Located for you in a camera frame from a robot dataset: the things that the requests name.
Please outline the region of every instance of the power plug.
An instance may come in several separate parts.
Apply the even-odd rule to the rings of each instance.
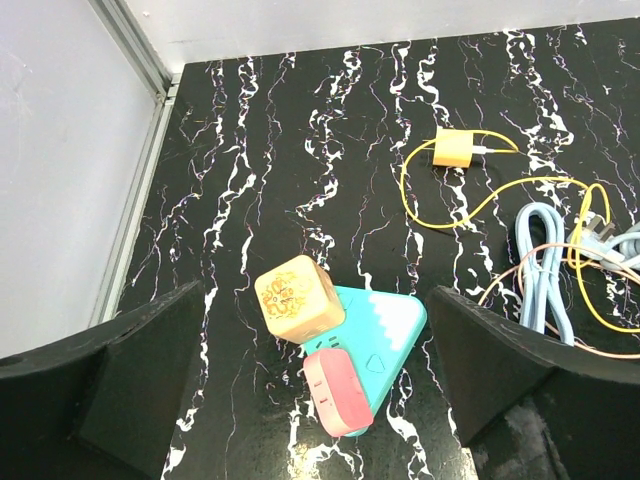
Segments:
[[[581,245],[598,251],[600,255],[586,250],[579,250],[580,255],[591,260],[600,262],[606,255],[609,259],[623,262],[625,260],[624,255],[614,250],[614,248],[607,243],[607,241],[613,237],[616,226],[611,222],[605,223],[605,220],[601,215],[597,215],[593,212],[587,212],[587,217],[591,217],[591,221],[586,226],[582,227],[580,238],[576,238],[576,227],[569,234],[567,243]]]

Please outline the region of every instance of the yellow cable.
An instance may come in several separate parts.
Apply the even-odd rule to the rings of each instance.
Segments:
[[[584,198],[582,200],[582,206],[580,208],[580,217],[578,217],[578,224],[576,225],[576,230],[575,230],[575,234],[571,237],[571,243],[576,243],[576,239],[580,239],[581,238],[581,234],[582,234],[582,224],[585,220],[586,214],[589,211],[589,208],[591,206],[591,199],[592,199],[592,195],[591,195],[591,191],[595,190],[595,186],[598,184],[593,184],[591,185],[587,191],[585,192]],[[582,293],[582,298],[584,299],[584,302],[587,304],[587,308],[589,309],[589,311],[591,312],[591,315],[593,315],[595,317],[596,320],[598,320],[602,325],[604,325],[605,327],[614,330],[616,332],[619,333],[640,333],[640,328],[623,328],[623,327],[618,327],[617,325],[613,325],[612,323],[608,322],[607,320],[605,320],[604,318],[602,318],[602,316],[598,313],[598,311],[595,309],[595,307],[593,306],[593,304],[591,303],[591,299],[589,298],[589,294],[587,293],[587,289],[584,285],[584,280],[582,278],[582,267],[586,266],[583,262],[580,261],[580,253],[576,250],[575,251],[575,270],[576,270],[576,276],[578,277],[578,287],[580,288],[580,293]]]
[[[507,144],[509,144],[509,146],[511,146],[513,148],[513,150],[496,150],[495,153],[518,153],[518,146],[509,138],[507,138],[506,136],[497,133],[497,132],[492,132],[490,130],[472,130],[472,132],[474,134],[480,134],[480,135],[491,135],[494,137],[497,137],[501,140],[503,140],[504,142],[506,142]],[[605,211],[605,222],[609,223],[611,221],[611,206],[609,204],[609,197],[607,195],[606,190],[604,189],[604,187],[599,184],[599,183],[594,183],[592,185],[587,185],[584,182],[581,182],[580,180],[576,180],[575,178],[570,178],[570,177],[529,177],[529,178],[521,178],[519,180],[514,180],[512,182],[509,182],[503,186],[501,186],[500,188],[498,188],[497,190],[495,190],[494,192],[492,192],[487,198],[485,198],[480,205],[478,205],[475,210],[473,210],[469,215],[467,215],[466,217],[458,220],[457,222],[453,222],[453,223],[443,223],[443,224],[437,224],[437,223],[427,223],[423,220],[420,220],[420,218],[418,218],[418,216],[413,212],[413,210],[411,210],[411,207],[409,206],[409,202],[407,200],[407,193],[406,193],[406,189],[405,189],[405,177],[407,175],[407,169],[409,167],[409,163],[411,162],[411,160],[413,159],[413,157],[420,152],[421,150],[424,150],[425,148],[433,145],[434,143],[436,143],[436,139],[433,138],[431,140],[427,140],[426,142],[424,142],[422,145],[420,145],[419,147],[417,147],[415,150],[413,150],[409,156],[406,158],[406,160],[404,161],[404,163],[402,164],[402,171],[400,173],[400,193],[402,196],[402,204],[404,205],[405,210],[407,211],[407,214],[418,224],[421,225],[425,228],[430,228],[430,229],[434,229],[434,230],[441,230],[441,229],[447,229],[447,228],[456,228],[459,227],[460,225],[464,225],[465,223],[467,223],[469,220],[471,220],[473,217],[475,217],[494,197],[497,197],[500,193],[502,193],[503,191],[507,190],[508,188],[511,188],[515,185],[521,185],[523,183],[533,183],[533,182],[558,182],[558,183],[571,183],[574,185],[578,185],[579,187],[581,187],[582,189],[585,190],[585,194],[584,194],[584,198],[582,199],[582,204],[580,206],[580,214],[578,216],[578,224],[576,225],[575,228],[575,232],[574,235],[571,237],[571,242],[572,244],[576,244],[577,241],[581,238],[582,235],[582,224],[586,218],[586,215],[589,211],[589,209],[591,208],[591,203],[593,200],[593,191],[598,190],[600,192],[600,194],[602,195],[602,200],[604,202],[604,211]],[[576,249],[569,249],[567,252],[567,256],[569,258],[569,265],[575,269],[576,271],[576,276],[578,279],[578,287],[580,288],[580,293],[582,294],[582,298],[585,301],[585,304],[587,305],[587,308],[589,309],[589,311],[591,312],[591,314],[595,317],[596,320],[598,320],[602,325],[604,325],[605,327],[614,330],[616,332],[620,332],[620,333],[640,333],[640,328],[622,328],[622,327],[618,327],[616,325],[613,325],[611,323],[609,323],[608,321],[606,321],[604,318],[602,318],[602,316],[600,316],[600,314],[596,311],[595,307],[593,306],[593,304],[591,303],[591,299],[589,298],[589,294],[587,293],[587,289],[584,286],[584,279],[582,278],[582,268],[592,265],[592,261],[583,261],[580,259],[580,252],[578,252]]]

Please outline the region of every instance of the triangle power bank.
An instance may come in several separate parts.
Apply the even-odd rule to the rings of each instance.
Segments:
[[[346,350],[375,415],[426,325],[427,311],[408,295],[335,288],[347,314],[344,323],[308,340],[304,349],[308,355],[324,348]]]

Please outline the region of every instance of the pink power bank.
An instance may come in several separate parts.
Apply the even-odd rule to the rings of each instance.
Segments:
[[[368,427],[373,413],[349,354],[323,348],[304,359],[304,376],[320,423],[332,437]]]

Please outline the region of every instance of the black marble surface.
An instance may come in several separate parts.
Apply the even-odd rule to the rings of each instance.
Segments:
[[[448,285],[478,299],[516,261],[513,222],[524,204],[549,202],[573,222],[579,192],[551,183],[505,192],[454,231],[408,221],[400,165],[436,126],[495,130],[523,154],[478,157],[468,171],[433,170],[423,155],[410,169],[423,219],[459,219],[523,176],[569,175],[603,183],[616,223],[628,228],[640,190],[639,26],[625,20],[188,65],[120,307],[193,279],[207,291],[201,352],[164,478],[474,478],[429,328],[372,428],[332,440],[310,409],[300,348],[269,335],[252,282],[305,252],[338,285],[423,300]],[[609,318],[638,325],[637,298],[622,281],[586,277]],[[563,282],[579,337],[640,351],[635,336],[586,315],[572,277]],[[511,281],[491,307],[515,318]]]

